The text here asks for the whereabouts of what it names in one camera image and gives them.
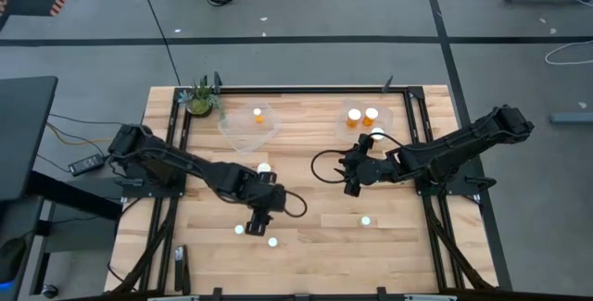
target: small plant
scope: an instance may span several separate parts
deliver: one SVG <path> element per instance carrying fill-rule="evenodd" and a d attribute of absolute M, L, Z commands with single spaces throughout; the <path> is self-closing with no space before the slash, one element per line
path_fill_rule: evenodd
<path fill-rule="evenodd" d="M 221 118 L 224 118 L 221 98 L 213 93 L 212 87 L 208 86 L 207 82 L 206 75 L 200 80 L 199 86 L 194 81 L 192 88 L 179 93 L 177 101 L 186 104 L 187 111 L 194 116 L 207 117 L 212 109 L 216 108 L 221 112 Z"/>

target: black metal frame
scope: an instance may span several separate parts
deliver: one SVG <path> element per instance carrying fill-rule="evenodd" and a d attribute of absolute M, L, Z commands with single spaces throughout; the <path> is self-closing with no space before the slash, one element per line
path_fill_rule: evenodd
<path fill-rule="evenodd" d="M 176 88 L 174 90 L 174 94 L 172 97 L 173 101 L 172 101 L 172 106 L 171 106 L 169 128 L 167 131 L 167 138 L 166 138 L 166 141 L 169 144 L 172 143 L 173 137 L 175 135 L 176 120 L 177 120 L 177 116 L 179 113 L 179 107 L 180 107 L 179 104 L 177 103 L 176 97 L 184 89 L 185 88 Z M 221 87 L 221 94 L 382 94 L 384 92 L 385 92 L 385 88 L 381 87 L 381 86 Z M 418 101 L 418 105 L 420 107 L 422 124 L 423 124 L 422 126 L 423 126 L 424 136 L 427 141 L 429 141 L 429 142 L 432 141 L 433 140 L 432 128 L 431 128 L 430 120 L 428 117 L 428 110 L 426 107 L 426 102 L 424 100 L 424 93 L 423 93 L 422 86 L 389 87 L 387 93 L 388 94 L 400 94 L 403 97 L 404 105 L 406 107 L 406 115 L 407 115 L 407 119 L 408 119 L 408 124 L 410 127 L 410 136 L 411 136 L 411 140 L 413 143 L 420 142 L 420 138 L 418 135 L 418 127 L 416 125 L 416 118 L 414 116 L 414 110 L 413 110 L 413 106 L 412 106 L 412 98 L 415 98 Z M 188 137 L 187 134 L 189 133 L 189 129 L 191 126 L 191 119 L 192 118 L 190 117 L 189 113 L 186 112 L 185 117 L 183 119 L 182 137 L 181 137 L 181 141 L 180 141 L 180 148 L 183 150 L 186 149 L 186 147 L 187 147 L 187 137 Z M 425 216 L 427 219 L 426 223 L 427 223 L 427 229 L 429 232 L 431 252 L 432 252 L 433 261 L 434 261 L 434 265 L 435 265 L 435 276 L 436 276 L 436 280 L 437 280 L 437 285 L 438 285 L 439 291 L 443 291 L 443 290 L 446 290 L 448 288 L 448 286 L 447 286 L 447 281 L 446 281 L 446 277 L 445 277 L 445 271 L 443 268 L 443 258 L 442 258 L 441 250 L 440 250 L 440 246 L 439 246 L 439 239 L 438 239 L 436 233 L 431 229 L 430 224 L 428 223 L 429 211 L 433 209 L 431 196 L 429 194 L 422 194 L 423 191 L 425 191 L 425 189 L 423 188 L 423 187 L 425 187 L 424 184 L 421 184 L 418 182 L 416 187 L 417 187 L 417 191 L 419 192 L 419 194 L 421 194 L 423 205 L 424 205 L 424 213 L 425 213 Z M 442 219 L 443 226 L 447 232 L 448 237 L 454 243 L 455 238 L 454 238 L 453 227 L 451 224 L 451 219 L 450 219 L 450 215 L 449 215 L 449 211 L 448 211 L 447 199 L 444 195 L 440 195 L 437 198 L 437 200 L 438 200 L 440 211 L 441 211 L 441 219 Z M 178 205 L 178 198 L 172 198 L 170 200 L 170 205 L 172 206 L 172 209 L 176 210 L 177 205 Z M 162 209 L 162 199 L 157 198 L 157 199 L 155 199 L 153 214 L 152 214 L 152 218 L 150 221 L 150 229 L 149 229 L 147 243 L 151 242 L 151 240 L 154 237 L 154 234 L 156 233 L 156 230 L 158 228 L 158 222 L 160 220 L 161 209 Z M 494 230 L 494 231 L 486 230 L 486 233 L 488 233 L 488 234 L 494 233 L 496 235 L 496 237 L 490 237 L 489 240 L 491 240 L 491 239 L 499 240 L 497 230 Z M 159 291 L 161 293 L 164 293 L 164 291 L 165 291 L 167 270 L 169 267 L 169 260 L 170 260 L 170 256 L 171 256 L 171 253 L 170 253 L 171 242 L 172 242 L 172 229 L 171 229 L 170 234 L 168 234 L 167 237 L 165 238 L 165 240 L 163 241 L 163 243 L 164 243 L 163 253 L 162 253 L 161 263 L 160 263 L 160 267 L 159 267 L 159 271 L 158 271 L 158 287 L 157 287 L 157 291 Z M 464 283 L 463 283 L 463 276 L 461 273 L 460 266 L 453 258 L 451 258 L 451 262 L 452 262 L 453 274 L 454 274 L 454 278 L 455 278 L 455 287 L 459 288 L 459 289 L 463 289 Z M 151 266 L 148 266 L 145 269 L 145 273 L 143 274 L 141 281 L 140 281 L 140 286 L 139 286 L 140 292 L 147 290 L 148 280 L 150 277 L 150 271 L 151 271 Z M 502 281 L 505 281 L 508 278 L 501 277 L 500 279 Z M 259 299 L 261 299 L 261 298 L 278 298 L 279 296 L 280 295 L 258 295 L 258 298 Z M 282 295 L 282 297 L 288 297 L 288 296 L 294 297 L 293 295 Z M 389 299 L 389 298 L 401 299 L 402 296 L 403 295 L 386 295 L 387 299 Z M 253 295 L 234 295 L 233 296 L 233 298 L 237 298 L 237 297 L 243 298 L 243 299 L 248 299 L 248 298 L 252 298 Z M 321 297 L 321 295 L 315 295 L 316 299 L 319 299 L 320 297 Z M 377 295 L 327 295 L 326 297 L 333 298 L 333 299 L 336 299 L 336 298 L 340 298 L 340 299 L 356 298 L 356 299 L 373 299 L 373 300 L 377 299 Z"/>

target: white cable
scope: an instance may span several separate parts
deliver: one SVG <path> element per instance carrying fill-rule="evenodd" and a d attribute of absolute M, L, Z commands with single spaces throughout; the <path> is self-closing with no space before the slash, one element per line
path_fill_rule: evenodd
<path fill-rule="evenodd" d="M 585 2 L 583 0 L 576 0 L 578 3 L 585 5 L 585 6 L 590 6 L 593 7 L 592 4 L 590 4 L 590 2 Z M 555 61 L 550 61 L 549 57 L 552 56 L 553 54 L 557 53 L 558 51 L 561 51 L 567 47 L 571 47 L 571 46 L 577 46 L 577 45 L 586 45 L 586 44 L 593 44 L 593 41 L 588 41 L 588 42 L 579 42 L 579 43 L 570 43 L 567 45 L 563 45 L 555 50 L 552 50 L 550 53 L 548 53 L 546 55 L 546 57 L 544 58 L 544 60 L 546 60 L 546 64 L 549 65 L 556 65 L 556 66 L 564 66 L 564 65 L 585 65 L 585 64 L 593 64 L 593 60 L 585 60 L 585 61 L 567 61 L 567 62 L 555 62 Z"/>

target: floor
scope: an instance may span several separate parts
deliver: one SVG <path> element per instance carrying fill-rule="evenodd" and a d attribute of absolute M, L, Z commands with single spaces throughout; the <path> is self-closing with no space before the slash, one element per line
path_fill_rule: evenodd
<path fill-rule="evenodd" d="M 182 84 L 214 70 L 227 85 L 380 84 L 393 75 L 393 84 L 448 84 L 460 121 L 496 105 L 520 108 L 536 125 L 529 140 L 482 154 L 486 175 L 498 180 L 490 193 L 512 286 L 593 295 L 593 128 L 548 121 L 551 112 L 593 107 L 593 65 L 544 62 L 570 37 L 593 36 L 593 8 L 437 0 L 440 12 L 433 15 L 429 0 L 235 0 L 224 7 L 150 1 Z M 441 19 L 441 37 L 465 39 L 439 39 L 435 20 Z M 589 45 L 557 59 L 592 57 Z M 10 17 L 0 31 L 0 64 L 0 78 L 59 77 L 52 112 L 79 119 L 138 122 L 150 86 L 177 84 L 146 0 L 68 0 L 55 18 Z M 85 138 L 109 138 L 117 130 L 52 123 Z M 51 132 L 40 148 L 60 166 L 93 153 L 61 145 Z M 70 179 L 42 160 L 35 169 Z M 50 270 L 46 282 L 60 288 L 62 299 L 97 295 L 109 254 L 104 246 L 55 256 L 52 263 L 64 267 Z"/>

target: black desk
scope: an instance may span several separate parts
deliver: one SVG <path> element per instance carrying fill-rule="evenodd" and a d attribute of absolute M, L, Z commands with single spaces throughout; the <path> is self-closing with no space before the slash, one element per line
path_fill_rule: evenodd
<path fill-rule="evenodd" d="M 19 274 L 0 286 L 0 300 L 16 300 L 35 234 L 48 236 L 51 222 L 39 220 L 44 199 L 117 220 L 121 205 L 59 182 L 32 166 L 57 87 L 56 77 L 0 80 L 0 245 L 25 235 L 27 252 Z M 31 294 L 39 294 L 49 256 L 41 256 Z"/>

